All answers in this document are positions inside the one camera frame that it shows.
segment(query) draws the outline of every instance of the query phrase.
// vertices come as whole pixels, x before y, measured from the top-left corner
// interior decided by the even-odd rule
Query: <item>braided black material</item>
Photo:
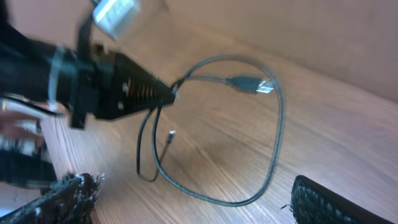
[[[0,217],[0,224],[92,224],[102,180],[98,175],[67,174],[45,195]]]
[[[298,224],[391,223],[302,175],[296,177],[290,209]]]

